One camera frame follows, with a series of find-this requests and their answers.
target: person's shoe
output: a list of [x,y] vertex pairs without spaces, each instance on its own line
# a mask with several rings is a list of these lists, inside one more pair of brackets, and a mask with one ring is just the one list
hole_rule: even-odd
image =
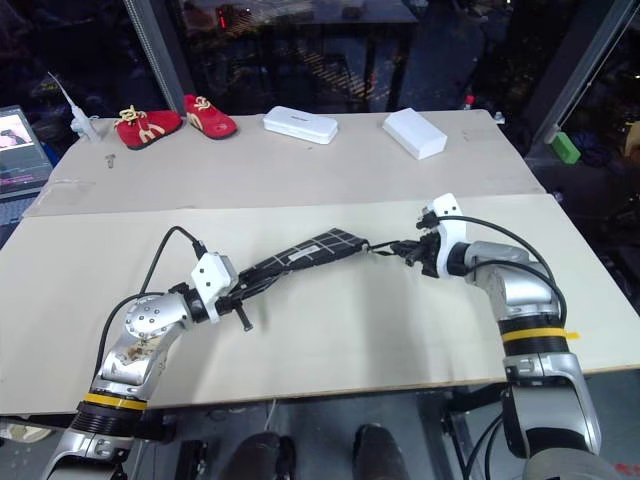
[[220,480],[273,480],[280,455],[280,436],[262,432],[244,440],[220,473]]
[[386,428],[367,424],[353,444],[354,480],[410,480],[402,453]]
[[174,111],[143,112],[131,105],[120,112],[114,128],[128,148],[140,150],[175,132],[181,125],[182,118]]
[[214,140],[227,138],[238,130],[236,123],[204,97],[184,96],[189,123]]

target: glass window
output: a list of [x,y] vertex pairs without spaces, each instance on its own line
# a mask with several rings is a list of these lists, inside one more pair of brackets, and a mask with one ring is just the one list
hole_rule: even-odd
[[166,108],[118,0],[0,0],[0,106],[20,105],[38,138],[62,155],[77,136],[47,71],[87,115]]
[[231,114],[277,104],[443,110],[467,98],[519,116],[579,3],[172,0],[170,8],[198,93]]

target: black cable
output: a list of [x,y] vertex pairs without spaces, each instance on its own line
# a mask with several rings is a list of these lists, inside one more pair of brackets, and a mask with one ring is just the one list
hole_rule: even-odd
[[118,311],[122,307],[124,307],[127,303],[129,303],[131,300],[147,297],[149,295],[162,295],[162,293],[150,292],[150,293],[136,293],[135,295],[129,295],[127,298],[121,300],[120,303],[118,303],[118,305],[116,305],[113,308],[113,310],[111,310],[111,313],[109,314],[109,317],[107,317],[107,321],[105,322],[104,327],[102,328],[102,334],[100,335],[100,344],[98,346],[98,356],[96,358],[96,367],[93,371],[94,377],[98,374],[98,371],[102,367],[102,360],[103,360],[102,357],[104,356],[104,347],[107,343],[107,335],[109,334],[109,327],[111,327],[111,322],[113,322],[113,319],[115,318]]
[[558,288],[558,286],[553,283],[550,278],[546,277],[544,273],[540,273],[538,270],[529,265],[518,262],[510,262],[509,260],[487,260],[486,262],[479,262],[469,268],[468,273],[472,273],[475,270],[486,267],[488,265],[504,265],[505,267],[518,268],[542,280],[551,290],[553,290],[553,293],[555,293],[556,297],[558,297],[558,302],[560,303],[560,323],[564,328],[565,324],[567,323],[567,300],[564,298],[564,294],[562,293],[560,288]]
[[162,238],[162,241],[160,242],[160,245],[156,250],[156,254],[153,257],[153,260],[151,261],[151,265],[149,266],[149,271],[147,272],[147,275],[145,276],[144,281],[142,282],[142,287],[140,288],[140,292],[135,295],[129,295],[127,298],[121,300],[120,303],[118,303],[113,308],[113,310],[111,310],[111,313],[107,317],[107,321],[105,322],[104,327],[102,327],[102,334],[100,335],[100,344],[98,345],[98,355],[96,358],[96,366],[93,372],[94,377],[98,374],[98,371],[102,367],[104,349],[107,343],[107,335],[109,334],[109,328],[111,327],[111,323],[113,322],[113,319],[115,318],[118,311],[132,300],[137,300],[138,298],[146,297],[149,295],[163,295],[162,292],[146,293],[146,290],[147,290],[147,287],[149,286],[149,282],[151,281],[151,276],[153,275],[153,272],[155,271],[156,266],[158,265],[158,260],[160,259],[160,255],[162,255],[162,251],[164,250],[164,247],[167,245],[169,238],[171,238],[171,235],[173,235],[174,232],[180,232],[182,235],[184,235],[191,241],[191,246],[193,247],[193,250],[198,258],[201,258],[202,255],[204,255],[207,252],[207,249],[204,246],[204,244],[201,241],[199,241],[196,237],[191,235],[184,228],[178,225],[175,225],[171,227],[169,230],[167,230],[167,233],[164,234],[164,237]]
[[378,243],[376,245],[369,245],[367,247],[367,251],[370,252],[372,250],[378,250],[379,248],[388,247],[388,246],[394,245],[396,243],[400,243],[400,240],[391,240],[390,242]]
[[502,419],[493,427],[489,441],[487,442],[487,449],[484,452],[484,480],[491,480],[491,450],[493,450],[493,442],[496,441],[498,430],[502,425]]
[[391,245],[395,245],[396,243],[400,243],[400,240],[391,240],[390,242],[378,243],[376,245],[368,245],[367,252],[375,253],[376,255],[381,255],[383,257],[392,257],[396,255],[393,252],[386,252],[384,250],[378,251],[381,248],[390,247]]
[[489,432],[491,431],[491,429],[493,427],[495,427],[501,421],[502,421],[502,413],[499,414],[489,424],[489,426],[484,430],[484,432],[482,432],[482,435],[480,435],[480,438],[478,439],[478,442],[473,446],[473,450],[471,450],[471,455],[469,455],[469,461],[464,466],[464,470],[462,472],[463,480],[469,480],[469,478],[471,477],[471,468],[473,468],[473,463],[476,461],[476,458],[478,457],[478,454],[480,453],[480,447],[482,446],[482,443],[484,442],[484,439],[487,437],[487,435],[489,435]]
[[466,215],[447,215],[445,217],[437,217],[437,219],[439,221],[462,220],[468,223],[476,223],[478,225],[482,225],[483,227],[490,228],[492,230],[502,233],[503,235],[506,235],[507,237],[511,238],[512,240],[515,240],[524,248],[529,250],[529,252],[531,252],[531,254],[534,256],[534,258],[538,262],[540,262],[540,264],[544,267],[544,269],[547,272],[547,275],[549,275],[549,279],[551,279],[551,282],[553,282],[554,284],[556,283],[556,279],[553,277],[553,273],[551,272],[551,268],[549,267],[549,264],[546,262],[544,257],[540,254],[540,252],[538,252],[538,250],[533,248],[533,245],[527,242],[524,238],[520,237],[519,235],[516,235],[511,230],[501,227],[500,225],[496,225],[495,223],[487,222],[486,220],[480,220],[479,218],[467,217]]
[[189,232],[187,232],[184,228],[177,225],[171,227],[167,231],[167,233],[164,234],[164,237],[162,238],[162,241],[158,246],[158,250],[156,250],[156,254],[153,257],[153,260],[151,261],[151,265],[149,266],[149,271],[147,272],[147,276],[144,278],[144,281],[142,282],[142,287],[140,287],[140,293],[144,293],[147,290],[147,287],[149,286],[149,282],[151,281],[151,276],[153,275],[153,272],[156,269],[156,266],[158,265],[158,260],[160,259],[160,255],[162,255],[162,251],[164,250],[164,247],[167,245],[169,238],[171,238],[171,235],[173,235],[174,232],[180,232],[182,235],[184,235],[189,240],[191,240],[191,244],[194,250],[196,250],[196,255],[198,258],[202,256],[202,253],[206,253],[207,250],[206,248],[204,248],[204,245],[202,244],[202,242],[200,242],[196,237],[194,237]]

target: red sneaker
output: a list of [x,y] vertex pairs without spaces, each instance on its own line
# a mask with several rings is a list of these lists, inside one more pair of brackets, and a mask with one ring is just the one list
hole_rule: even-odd
[[114,122],[114,128],[120,139],[131,150],[148,147],[156,140],[175,132],[182,125],[182,118],[171,110],[157,112],[136,111],[130,108],[120,111],[120,118]]
[[221,140],[238,131],[236,122],[211,105],[204,97],[185,95],[184,106],[189,123],[209,138]]

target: white rectangular box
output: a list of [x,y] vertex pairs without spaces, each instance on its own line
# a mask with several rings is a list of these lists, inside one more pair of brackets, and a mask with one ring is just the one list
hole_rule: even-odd
[[413,108],[389,115],[382,128],[418,160],[444,150],[447,136]]
[[338,122],[333,118],[321,117],[287,107],[273,107],[262,121],[264,128],[271,132],[282,133],[322,145],[330,143],[338,133]]

